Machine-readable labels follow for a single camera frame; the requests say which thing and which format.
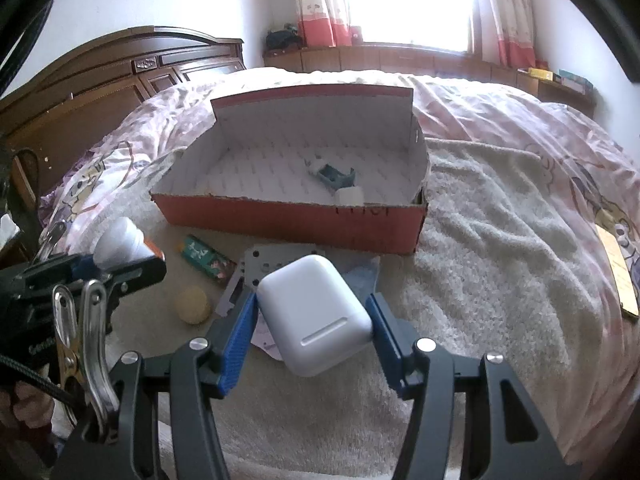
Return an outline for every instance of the floral pattern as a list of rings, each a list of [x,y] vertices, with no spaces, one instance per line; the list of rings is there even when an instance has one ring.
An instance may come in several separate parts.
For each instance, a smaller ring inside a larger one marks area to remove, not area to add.
[[[535,67],[531,0],[490,0],[498,31],[500,63],[512,68]]]
[[[296,0],[298,30],[307,46],[351,45],[344,0]]]

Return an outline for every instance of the teal object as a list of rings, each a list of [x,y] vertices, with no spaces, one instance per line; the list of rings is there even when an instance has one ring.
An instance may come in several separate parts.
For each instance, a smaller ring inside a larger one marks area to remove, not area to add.
[[[560,77],[565,77],[567,79],[577,82],[578,84],[584,86],[588,91],[593,91],[593,84],[588,79],[585,79],[579,75],[575,75],[574,73],[569,72],[567,70],[558,70],[558,75]]]
[[[192,266],[219,283],[228,282],[236,268],[236,264],[224,254],[193,235],[185,237],[180,245],[180,254]]]
[[[341,189],[343,187],[352,187],[353,183],[356,180],[356,171],[351,168],[351,171],[348,175],[343,172],[336,170],[330,164],[325,164],[316,175],[320,180],[322,180],[327,186],[332,187],[334,189]]]

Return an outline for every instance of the silver screw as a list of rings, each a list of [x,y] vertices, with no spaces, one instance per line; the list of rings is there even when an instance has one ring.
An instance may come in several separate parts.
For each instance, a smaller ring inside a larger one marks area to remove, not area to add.
[[[191,350],[202,350],[203,348],[206,348],[208,345],[209,345],[209,341],[207,341],[203,337],[197,337],[189,341],[189,348],[191,348]]]
[[[487,352],[486,360],[494,365],[499,365],[502,361],[504,361],[504,355],[499,354],[498,352]]]
[[[415,345],[422,352],[433,352],[436,349],[436,342],[428,337],[423,337],[416,341]]]
[[[132,365],[138,360],[138,354],[132,351],[124,352],[120,360],[122,361],[123,364]]]

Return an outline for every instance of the sponge ball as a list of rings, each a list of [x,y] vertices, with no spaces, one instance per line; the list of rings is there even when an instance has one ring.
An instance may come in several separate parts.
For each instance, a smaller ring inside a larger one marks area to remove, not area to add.
[[[207,295],[196,285],[188,286],[175,297],[174,308],[178,317],[191,325],[202,323],[211,315]]]

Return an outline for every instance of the bag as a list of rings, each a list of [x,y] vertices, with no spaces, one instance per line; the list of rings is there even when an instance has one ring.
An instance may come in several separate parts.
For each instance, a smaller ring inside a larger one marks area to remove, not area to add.
[[[11,183],[11,169],[14,158],[28,156],[33,159],[35,182],[30,182],[31,189],[36,195],[36,205],[34,210],[25,204],[20,194]],[[0,217],[9,213],[13,222],[20,228],[18,240],[20,242],[21,253],[25,259],[31,260],[38,251],[38,238],[42,231],[42,226],[38,220],[38,176],[40,174],[38,166],[38,156],[30,148],[14,150],[6,145],[5,139],[0,137]]]
[[[266,44],[268,50],[283,49],[292,44],[301,48],[302,38],[298,35],[298,30],[296,28],[289,27],[267,34]]]

